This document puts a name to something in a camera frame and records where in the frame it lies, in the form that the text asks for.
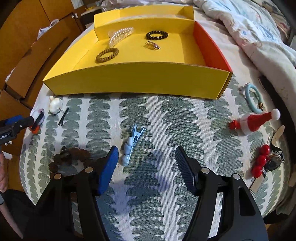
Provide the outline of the left hand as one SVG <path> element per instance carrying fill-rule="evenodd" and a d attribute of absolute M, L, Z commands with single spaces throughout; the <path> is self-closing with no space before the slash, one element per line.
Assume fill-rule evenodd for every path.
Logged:
<path fill-rule="evenodd" d="M 6 174 L 5 158 L 3 152 L 0 154 L 0 191 L 4 193 L 8 188 L 9 182 Z"/>

